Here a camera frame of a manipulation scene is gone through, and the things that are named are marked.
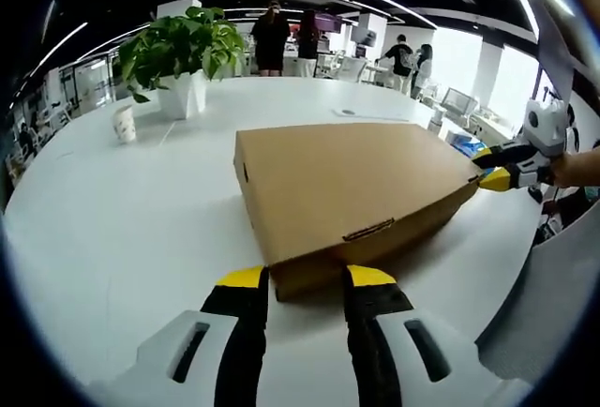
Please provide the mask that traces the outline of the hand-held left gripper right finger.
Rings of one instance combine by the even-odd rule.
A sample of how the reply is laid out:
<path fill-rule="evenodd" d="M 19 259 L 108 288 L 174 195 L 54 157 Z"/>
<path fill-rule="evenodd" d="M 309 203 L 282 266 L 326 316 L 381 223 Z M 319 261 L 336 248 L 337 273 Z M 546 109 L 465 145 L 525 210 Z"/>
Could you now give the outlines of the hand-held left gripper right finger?
<path fill-rule="evenodd" d="M 345 266 L 344 315 L 362 406 L 517 406 L 530 392 L 484 367 L 473 341 L 379 269 Z"/>

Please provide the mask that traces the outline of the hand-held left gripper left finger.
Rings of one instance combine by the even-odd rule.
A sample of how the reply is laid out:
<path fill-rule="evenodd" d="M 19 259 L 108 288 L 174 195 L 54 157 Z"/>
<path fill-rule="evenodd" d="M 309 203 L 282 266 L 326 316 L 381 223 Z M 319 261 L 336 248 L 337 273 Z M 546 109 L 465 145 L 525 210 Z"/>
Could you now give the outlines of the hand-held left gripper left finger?
<path fill-rule="evenodd" d="M 254 406 L 266 351 L 269 275 L 230 273 L 198 310 L 146 339 L 135 363 L 88 395 L 97 406 Z"/>

